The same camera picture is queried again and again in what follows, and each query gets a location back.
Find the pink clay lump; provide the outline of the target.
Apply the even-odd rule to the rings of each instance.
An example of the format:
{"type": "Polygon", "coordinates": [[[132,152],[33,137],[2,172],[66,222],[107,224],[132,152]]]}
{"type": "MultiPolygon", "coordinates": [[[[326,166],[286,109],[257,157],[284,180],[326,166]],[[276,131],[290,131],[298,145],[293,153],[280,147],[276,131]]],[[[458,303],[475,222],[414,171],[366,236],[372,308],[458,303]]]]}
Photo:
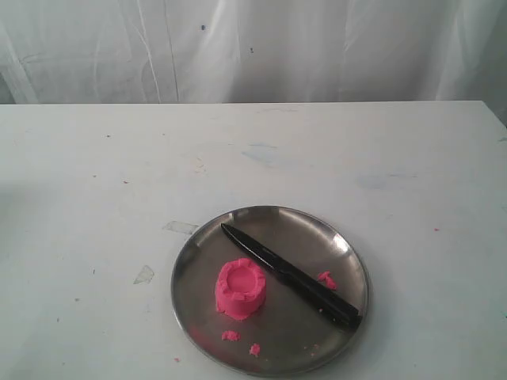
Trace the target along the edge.
{"type": "Polygon", "coordinates": [[[251,259],[226,262],[215,283],[215,306],[219,313],[236,321],[254,314],[266,298],[266,278],[251,259]]]}

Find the black knife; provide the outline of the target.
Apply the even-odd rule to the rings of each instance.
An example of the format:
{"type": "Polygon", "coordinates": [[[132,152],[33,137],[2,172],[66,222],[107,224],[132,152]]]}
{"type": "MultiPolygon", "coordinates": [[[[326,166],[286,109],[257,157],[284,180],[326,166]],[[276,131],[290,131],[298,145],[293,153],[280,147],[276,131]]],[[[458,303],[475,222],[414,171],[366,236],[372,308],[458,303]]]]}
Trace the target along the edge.
{"type": "Polygon", "coordinates": [[[270,271],[284,285],[290,287],[301,299],[310,303],[335,324],[356,330],[362,322],[359,310],[321,285],[318,280],[292,265],[268,249],[250,235],[232,225],[222,223],[224,234],[249,258],[270,271]]]}

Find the clear tape piece upper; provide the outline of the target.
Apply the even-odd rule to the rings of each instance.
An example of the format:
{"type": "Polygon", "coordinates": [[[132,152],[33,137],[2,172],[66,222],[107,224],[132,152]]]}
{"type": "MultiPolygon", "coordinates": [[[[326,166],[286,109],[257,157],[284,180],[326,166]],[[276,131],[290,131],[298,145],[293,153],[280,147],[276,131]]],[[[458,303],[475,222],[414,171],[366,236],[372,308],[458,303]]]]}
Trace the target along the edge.
{"type": "Polygon", "coordinates": [[[171,231],[177,234],[192,235],[199,226],[187,222],[170,221],[162,227],[164,230],[171,231]]]}

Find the clear tape piece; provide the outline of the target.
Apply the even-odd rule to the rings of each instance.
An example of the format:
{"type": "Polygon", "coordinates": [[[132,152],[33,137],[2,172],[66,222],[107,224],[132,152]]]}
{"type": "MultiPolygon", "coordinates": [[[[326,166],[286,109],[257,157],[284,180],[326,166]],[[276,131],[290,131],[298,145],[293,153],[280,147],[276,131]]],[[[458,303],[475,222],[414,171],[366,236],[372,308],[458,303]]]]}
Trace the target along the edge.
{"type": "Polygon", "coordinates": [[[171,231],[177,234],[192,235],[199,226],[187,222],[170,221],[162,227],[164,230],[171,231]]]}
{"type": "Polygon", "coordinates": [[[154,274],[154,270],[149,265],[144,265],[134,279],[133,284],[150,283],[154,278],[154,274]]]}

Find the round steel plate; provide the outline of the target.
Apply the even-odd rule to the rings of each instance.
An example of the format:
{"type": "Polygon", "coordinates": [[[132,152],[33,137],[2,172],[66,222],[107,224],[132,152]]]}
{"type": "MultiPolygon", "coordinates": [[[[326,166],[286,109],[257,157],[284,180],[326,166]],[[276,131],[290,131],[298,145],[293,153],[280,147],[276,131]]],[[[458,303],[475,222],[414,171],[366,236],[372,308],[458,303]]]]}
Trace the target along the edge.
{"type": "Polygon", "coordinates": [[[245,374],[289,377],[338,357],[360,335],[335,324],[290,287],[267,272],[266,299],[244,321],[215,306],[215,283],[226,262],[244,257],[221,224],[247,233],[312,278],[330,271],[337,295],[368,313],[368,272],[351,245],[328,223],[281,206],[243,207],[217,216],[196,230],[181,249],[171,279],[173,310],[185,335],[208,357],[245,374]],[[233,330],[237,342],[221,335],[233,330]],[[250,354],[261,346],[258,357],[250,354]]]}

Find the pink clay crumb right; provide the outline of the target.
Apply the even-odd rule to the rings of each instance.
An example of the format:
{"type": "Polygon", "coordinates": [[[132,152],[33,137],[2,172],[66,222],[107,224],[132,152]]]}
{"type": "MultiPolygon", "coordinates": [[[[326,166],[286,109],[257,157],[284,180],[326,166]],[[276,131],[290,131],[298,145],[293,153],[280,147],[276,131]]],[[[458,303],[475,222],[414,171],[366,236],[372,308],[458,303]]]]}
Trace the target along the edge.
{"type": "Polygon", "coordinates": [[[331,276],[330,271],[324,271],[318,274],[318,281],[322,282],[328,289],[337,290],[337,284],[331,276]]]}

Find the clear tape piece lower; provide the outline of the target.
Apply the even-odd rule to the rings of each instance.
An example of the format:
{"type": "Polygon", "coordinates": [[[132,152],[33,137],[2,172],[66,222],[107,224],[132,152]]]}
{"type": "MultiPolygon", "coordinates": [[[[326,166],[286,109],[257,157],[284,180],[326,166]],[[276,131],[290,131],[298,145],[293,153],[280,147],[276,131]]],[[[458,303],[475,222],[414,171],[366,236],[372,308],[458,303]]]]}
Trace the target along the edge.
{"type": "Polygon", "coordinates": [[[154,278],[154,274],[154,270],[149,265],[144,265],[134,279],[133,284],[150,283],[154,278]]]}

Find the pink clay crumb front-left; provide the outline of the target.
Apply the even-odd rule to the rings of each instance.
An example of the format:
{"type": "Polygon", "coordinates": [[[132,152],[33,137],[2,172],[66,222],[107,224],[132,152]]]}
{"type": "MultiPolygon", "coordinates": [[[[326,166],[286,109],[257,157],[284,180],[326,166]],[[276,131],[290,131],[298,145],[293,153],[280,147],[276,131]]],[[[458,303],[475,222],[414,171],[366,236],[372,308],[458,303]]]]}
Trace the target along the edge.
{"type": "Polygon", "coordinates": [[[223,341],[231,341],[231,342],[237,342],[241,340],[241,335],[233,330],[226,330],[221,335],[221,340],[223,341]]]}

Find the pink clay crumb front-middle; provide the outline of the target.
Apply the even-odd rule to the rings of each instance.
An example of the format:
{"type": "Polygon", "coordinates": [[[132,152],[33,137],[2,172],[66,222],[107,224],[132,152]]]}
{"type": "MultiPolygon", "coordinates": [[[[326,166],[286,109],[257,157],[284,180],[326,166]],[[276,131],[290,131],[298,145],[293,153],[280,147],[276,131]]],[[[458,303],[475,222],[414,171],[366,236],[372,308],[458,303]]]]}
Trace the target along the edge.
{"type": "Polygon", "coordinates": [[[253,344],[250,347],[250,354],[251,355],[258,357],[260,355],[260,352],[261,352],[261,346],[259,344],[253,344]]]}

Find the white backdrop curtain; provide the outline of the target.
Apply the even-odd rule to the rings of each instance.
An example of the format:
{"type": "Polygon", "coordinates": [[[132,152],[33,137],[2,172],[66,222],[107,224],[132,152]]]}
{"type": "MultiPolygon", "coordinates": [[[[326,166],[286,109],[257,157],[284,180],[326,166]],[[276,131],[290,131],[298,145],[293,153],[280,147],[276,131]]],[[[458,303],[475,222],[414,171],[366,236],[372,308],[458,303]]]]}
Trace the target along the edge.
{"type": "Polygon", "coordinates": [[[4,1],[17,103],[506,99],[503,1],[4,1]]]}

